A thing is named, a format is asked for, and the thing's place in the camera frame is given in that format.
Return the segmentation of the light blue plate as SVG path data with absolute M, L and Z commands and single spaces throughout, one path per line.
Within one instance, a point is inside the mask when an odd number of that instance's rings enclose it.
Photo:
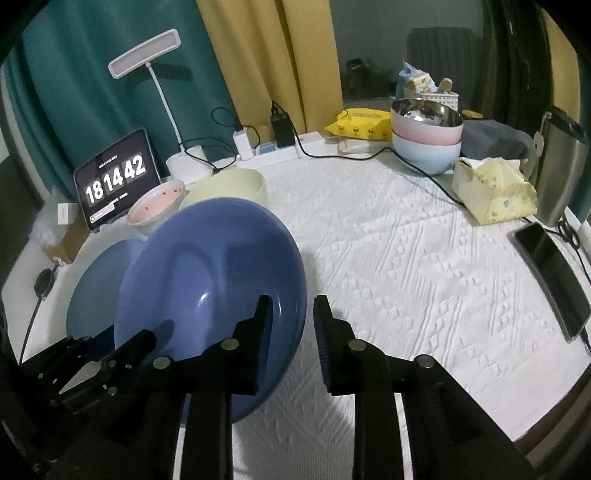
M 137 309 L 130 283 L 125 280 L 128 269 L 145 248 L 143 240 L 119 241 L 102 252 L 86 269 L 77 283 L 66 314 L 66 333 L 74 339 L 99 337 L 114 350 L 117 315 L 123 309 Z

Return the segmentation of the large dark blue bowl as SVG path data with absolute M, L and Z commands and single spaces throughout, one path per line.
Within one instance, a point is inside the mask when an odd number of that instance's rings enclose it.
M 256 411 L 287 372 L 304 331 L 307 282 L 300 250 L 270 210 L 238 198 L 187 207 L 164 222 L 125 272 L 114 314 L 114 343 L 142 329 L 156 354 L 197 356 L 273 300 L 266 371 L 256 396 L 232 399 L 232 421 Z

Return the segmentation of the pink strawberry bowl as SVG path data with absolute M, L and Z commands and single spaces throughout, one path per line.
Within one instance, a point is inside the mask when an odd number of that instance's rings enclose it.
M 161 183 L 133 204 L 126 215 L 127 224 L 149 237 L 178 211 L 185 195 L 183 180 Z

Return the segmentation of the cream bowl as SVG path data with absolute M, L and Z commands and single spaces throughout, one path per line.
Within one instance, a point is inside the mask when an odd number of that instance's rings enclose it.
M 179 209 L 215 198 L 239 198 L 269 207 L 263 174 L 252 169 L 232 168 L 197 181 L 189 188 Z

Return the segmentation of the white textured tablecloth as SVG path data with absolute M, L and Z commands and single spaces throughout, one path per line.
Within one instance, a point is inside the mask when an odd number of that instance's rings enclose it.
M 256 168 L 270 209 L 304 260 L 308 302 L 329 297 L 335 316 L 385 353 L 433 355 L 512 439 L 555 407 L 590 365 L 567 343 L 544 292 L 507 236 L 522 222 L 473 226 L 466 212 L 392 154 L 370 161 L 294 160 Z M 124 221 L 91 235 L 58 269 L 25 357 L 65 335 L 75 284 L 103 249 L 137 236 Z M 2 289 L 17 356 L 51 266 L 30 242 Z M 308 304 L 311 315 L 311 304 Z M 350 479 L 353 397 L 322 384 L 314 322 L 270 399 L 233 426 L 235 479 Z

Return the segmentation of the cardboard box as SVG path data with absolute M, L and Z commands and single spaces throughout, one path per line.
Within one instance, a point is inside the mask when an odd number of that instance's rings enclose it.
M 68 225 L 64 237 L 57 245 L 42 247 L 41 250 L 53 262 L 72 264 L 88 236 L 89 230 L 84 217 L 79 214 L 74 223 Z

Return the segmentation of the clear plastic bag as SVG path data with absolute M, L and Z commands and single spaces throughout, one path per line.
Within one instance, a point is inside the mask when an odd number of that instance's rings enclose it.
M 64 238 L 68 225 L 58 222 L 58 205 L 67 203 L 62 192 L 53 187 L 50 196 L 35 217 L 29 238 L 42 248 L 57 246 Z

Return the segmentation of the small white box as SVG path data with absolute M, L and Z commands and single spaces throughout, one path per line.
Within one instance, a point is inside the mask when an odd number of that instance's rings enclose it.
M 60 202 L 57 204 L 57 224 L 60 226 L 72 225 L 79 215 L 79 204 Z

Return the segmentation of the black smartphone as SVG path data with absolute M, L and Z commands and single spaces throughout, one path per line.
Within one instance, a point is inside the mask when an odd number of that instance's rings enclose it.
M 544 291 L 566 341 L 576 340 L 590 318 L 590 303 L 565 256 L 540 224 L 524 226 L 511 237 Z

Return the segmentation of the tablet showing clock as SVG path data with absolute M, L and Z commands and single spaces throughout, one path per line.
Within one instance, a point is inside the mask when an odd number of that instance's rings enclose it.
M 160 184 L 145 130 L 134 131 L 79 166 L 73 180 L 89 231 L 125 215 Z

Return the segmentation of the black scissors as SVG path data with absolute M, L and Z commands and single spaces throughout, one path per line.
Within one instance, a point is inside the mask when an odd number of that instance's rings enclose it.
M 581 248 L 581 242 L 577 231 L 568 222 L 567 217 L 563 215 L 557 223 L 558 233 L 573 250 L 578 251 Z

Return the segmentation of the yellow tissue pack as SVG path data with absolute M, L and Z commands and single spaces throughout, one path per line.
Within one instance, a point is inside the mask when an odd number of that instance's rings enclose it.
M 522 174 L 519 160 L 460 157 L 454 165 L 452 189 L 480 225 L 537 213 L 536 189 Z

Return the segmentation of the white phone charger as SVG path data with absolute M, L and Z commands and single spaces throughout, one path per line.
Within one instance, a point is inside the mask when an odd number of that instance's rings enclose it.
M 247 135 L 245 129 L 234 131 L 232 133 L 232 140 L 235 143 L 236 150 L 238 150 L 238 156 L 242 161 L 247 161 L 254 157 L 249 135 Z

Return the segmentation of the white power strip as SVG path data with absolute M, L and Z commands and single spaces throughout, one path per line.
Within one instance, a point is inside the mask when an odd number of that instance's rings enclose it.
M 332 155 L 339 153 L 339 141 L 329 140 L 318 132 L 301 134 L 298 137 L 304 151 L 313 156 Z M 296 160 L 298 158 L 307 158 L 308 155 L 301 150 L 297 143 L 294 146 L 279 148 L 273 143 L 274 150 L 270 151 L 270 145 L 264 153 L 259 153 L 249 160 L 238 160 L 235 166 L 238 168 L 247 168 L 259 170 L 260 168 Z

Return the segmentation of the black power adapter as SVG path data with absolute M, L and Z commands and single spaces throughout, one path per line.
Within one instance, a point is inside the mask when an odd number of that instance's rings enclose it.
M 270 125 L 273 129 L 274 140 L 279 148 L 294 146 L 294 126 L 290 115 L 286 112 L 274 109 L 270 115 Z

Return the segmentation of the pale blue bowl in stack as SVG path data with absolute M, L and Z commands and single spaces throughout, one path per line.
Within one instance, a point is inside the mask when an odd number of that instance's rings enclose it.
M 404 160 L 429 175 L 448 171 L 460 157 L 462 143 L 455 145 L 429 145 L 405 139 L 398 135 L 393 139 L 394 150 Z

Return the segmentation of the teal curtain left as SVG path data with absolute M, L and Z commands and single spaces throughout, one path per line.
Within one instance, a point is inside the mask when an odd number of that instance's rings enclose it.
M 178 49 L 120 79 L 108 64 L 178 31 Z M 231 132 L 211 119 L 232 101 L 193 1 L 51 1 L 28 24 L 2 70 L 16 127 L 47 190 L 73 198 L 73 172 L 144 129 L 159 169 L 179 140 L 228 158 Z

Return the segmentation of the grey folded cloth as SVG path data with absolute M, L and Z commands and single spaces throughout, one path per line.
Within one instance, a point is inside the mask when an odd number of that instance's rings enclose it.
M 500 157 L 525 160 L 535 154 L 530 135 L 496 120 L 465 120 L 462 132 L 463 155 L 475 160 Z

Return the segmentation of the pink bowl in stack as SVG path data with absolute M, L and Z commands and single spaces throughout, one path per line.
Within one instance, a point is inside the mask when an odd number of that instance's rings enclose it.
M 432 125 L 391 111 L 393 131 L 398 137 L 428 145 L 456 145 L 461 141 L 464 125 Z

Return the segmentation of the steel thermos bottle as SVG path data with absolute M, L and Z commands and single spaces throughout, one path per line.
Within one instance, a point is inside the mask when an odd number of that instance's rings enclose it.
M 547 226 L 556 226 L 583 173 L 589 140 L 575 120 L 552 106 L 542 117 L 534 144 L 539 157 L 534 183 L 538 198 L 536 217 Z

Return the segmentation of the yellow wipes pack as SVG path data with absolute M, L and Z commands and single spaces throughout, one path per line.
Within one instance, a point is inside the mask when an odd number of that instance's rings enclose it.
M 325 126 L 334 136 L 368 141 L 392 141 L 392 120 L 388 111 L 370 108 L 342 110 L 334 122 Z

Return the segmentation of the steel bowl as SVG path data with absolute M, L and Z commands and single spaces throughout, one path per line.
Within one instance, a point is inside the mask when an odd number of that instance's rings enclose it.
M 425 99 L 394 99 L 391 103 L 393 126 L 414 120 L 429 126 L 460 127 L 464 124 L 462 115 L 441 103 Z

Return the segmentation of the white storage basket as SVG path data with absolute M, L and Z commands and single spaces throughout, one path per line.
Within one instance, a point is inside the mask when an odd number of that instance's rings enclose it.
M 406 98 L 434 101 L 455 111 L 459 110 L 459 95 L 453 91 L 452 79 L 444 77 L 436 83 L 428 72 L 414 67 L 407 61 L 403 61 L 403 65 L 400 77 L 403 80 L 403 93 Z

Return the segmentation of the yellow curtain left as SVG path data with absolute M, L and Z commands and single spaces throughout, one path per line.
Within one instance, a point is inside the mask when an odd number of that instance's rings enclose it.
M 297 132 L 322 132 L 342 111 L 328 1 L 198 1 L 240 121 L 270 140 L 271 102 Z

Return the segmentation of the yellow curtain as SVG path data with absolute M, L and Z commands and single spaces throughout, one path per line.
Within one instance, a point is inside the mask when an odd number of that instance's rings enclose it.
M 577 123 L 581 114 L 578 55 L 549 13 L 541 9 L 551 57 L 552 102 Z
M 322 132 L 342 111 L 328 1 L 198 1 L 240 121 L 270 140 L 271 102 L 297 132 Z

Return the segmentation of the yellow curtain right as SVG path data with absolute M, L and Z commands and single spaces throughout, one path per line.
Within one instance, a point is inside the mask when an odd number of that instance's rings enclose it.
M 581 114 L 578 55 L 549 13 L 541 9 L 551 57 L 552 102 L 577 123 Z

